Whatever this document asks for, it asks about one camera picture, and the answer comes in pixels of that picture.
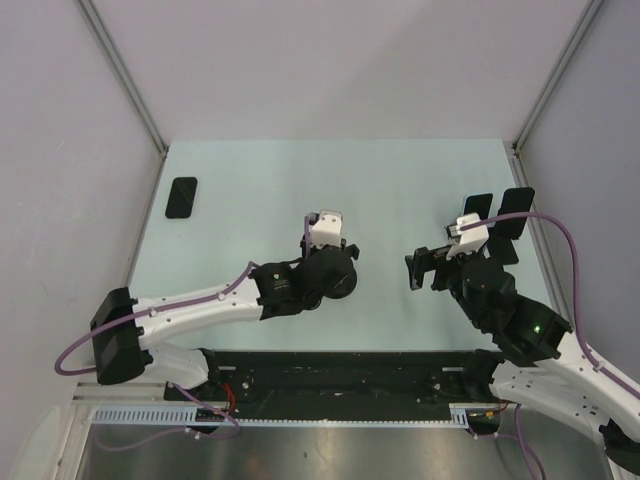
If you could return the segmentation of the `black smartphone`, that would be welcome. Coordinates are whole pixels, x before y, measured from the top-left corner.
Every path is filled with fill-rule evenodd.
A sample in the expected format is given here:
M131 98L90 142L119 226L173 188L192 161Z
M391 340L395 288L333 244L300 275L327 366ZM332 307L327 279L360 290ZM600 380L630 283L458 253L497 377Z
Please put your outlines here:
M168 219L187 219L191 216L198 186L196 177L176 177L169 192L165 217Z

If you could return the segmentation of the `black round-base phone stand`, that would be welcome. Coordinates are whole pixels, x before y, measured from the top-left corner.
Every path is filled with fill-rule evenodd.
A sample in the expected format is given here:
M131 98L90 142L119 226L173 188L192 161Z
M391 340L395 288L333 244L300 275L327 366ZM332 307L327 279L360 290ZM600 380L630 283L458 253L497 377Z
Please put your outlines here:
M355 271L330 274L321 281L321 294L333 300L343 299L355 290L356 285L357 273Z

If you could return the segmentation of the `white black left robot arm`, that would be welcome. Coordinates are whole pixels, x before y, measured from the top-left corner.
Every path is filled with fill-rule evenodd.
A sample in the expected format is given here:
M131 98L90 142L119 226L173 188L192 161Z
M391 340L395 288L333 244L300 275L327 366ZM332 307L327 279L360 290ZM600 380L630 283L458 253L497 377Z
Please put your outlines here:
M173 297L134 298L128 288L110 291L90 322L96 377L118 385L143 375L214 397L221 376L203 348L170 340L214 326L258 322L318 308L323 299L349 296L357 285L360 250L345 241L314 247L306 258L249 263L235 281Z

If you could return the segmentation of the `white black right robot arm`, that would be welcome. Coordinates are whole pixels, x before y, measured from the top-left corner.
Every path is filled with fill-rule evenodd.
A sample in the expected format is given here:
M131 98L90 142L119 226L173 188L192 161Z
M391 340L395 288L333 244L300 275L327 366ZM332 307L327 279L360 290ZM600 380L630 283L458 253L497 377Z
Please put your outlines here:
M463 373L473 401L490 395L567 424L603 448L610 461L639 473L639 384L589 345L576 323L516 289L505 262L458 245L406 256L409 286L447 291L472 325L502 353Z

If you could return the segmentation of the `black flat phone stand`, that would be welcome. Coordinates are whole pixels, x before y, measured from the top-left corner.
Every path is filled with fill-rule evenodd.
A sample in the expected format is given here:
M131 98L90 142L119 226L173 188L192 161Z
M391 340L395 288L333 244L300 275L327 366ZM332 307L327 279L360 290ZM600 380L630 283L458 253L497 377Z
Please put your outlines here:
M487 242L489 257L499 261L503 266L516 265L519 257L513 245L513 240L490 232Z

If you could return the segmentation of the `black phone on black stand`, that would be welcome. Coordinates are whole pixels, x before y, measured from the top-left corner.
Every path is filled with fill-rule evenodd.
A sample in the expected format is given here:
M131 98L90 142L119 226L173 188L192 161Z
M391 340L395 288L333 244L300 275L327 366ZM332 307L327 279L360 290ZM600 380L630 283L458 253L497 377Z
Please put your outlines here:
M503 194L498 215L529 212L533 204L534 196L535 190L532 187L507 189ZM493 233L500 238L517 240L522 235L525 225L525 217L501 220L495 224Z

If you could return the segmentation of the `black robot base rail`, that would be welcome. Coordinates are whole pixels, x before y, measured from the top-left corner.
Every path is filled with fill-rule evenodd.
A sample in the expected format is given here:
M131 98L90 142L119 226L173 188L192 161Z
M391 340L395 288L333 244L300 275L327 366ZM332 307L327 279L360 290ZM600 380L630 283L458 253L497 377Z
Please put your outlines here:
M240 420L444 420L453 404L497 414L497 355L474 352L210 352L213 378L190 393Z

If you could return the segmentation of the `aluminium corner frame post left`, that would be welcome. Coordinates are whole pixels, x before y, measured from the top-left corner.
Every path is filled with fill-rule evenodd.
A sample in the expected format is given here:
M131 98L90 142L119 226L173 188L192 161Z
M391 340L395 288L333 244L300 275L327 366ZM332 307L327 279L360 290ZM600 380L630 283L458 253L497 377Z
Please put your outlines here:
M96 3L92 0L75 0L74 4L104 56L108 67L120 85L125 98L130 103L136 117L143 126L149 140L158 154L162 158L165 158L168 145L163 139L160 129Z

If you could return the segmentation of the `aluminium corner frame post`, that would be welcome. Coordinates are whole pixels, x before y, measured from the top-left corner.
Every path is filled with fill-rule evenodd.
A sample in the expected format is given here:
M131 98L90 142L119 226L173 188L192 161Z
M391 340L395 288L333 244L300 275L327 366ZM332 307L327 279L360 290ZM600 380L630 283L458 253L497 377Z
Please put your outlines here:
M136 117L143 126L149 140L158 154L162 158L165 158L168 145L163 139L160 129L96 3L92 0L75 0L74 4L104 56L108 67L120 85L125 98L130 103Z
M609 1L606 0L590 0L586 3L533 106L525 117L524 123L511 143L515 155L519 155L526 145L555 91L608 4Z

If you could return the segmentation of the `aluminium corner frame post right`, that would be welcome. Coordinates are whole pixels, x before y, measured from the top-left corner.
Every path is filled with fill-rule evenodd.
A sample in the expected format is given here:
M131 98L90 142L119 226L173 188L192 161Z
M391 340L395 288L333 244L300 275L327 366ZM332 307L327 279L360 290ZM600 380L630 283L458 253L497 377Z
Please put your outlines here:
M525 117L524 123L511 143L515 155L519 155L526 145L555 91L608 4L609 1L606 0L590 0L586 3L533 106Z

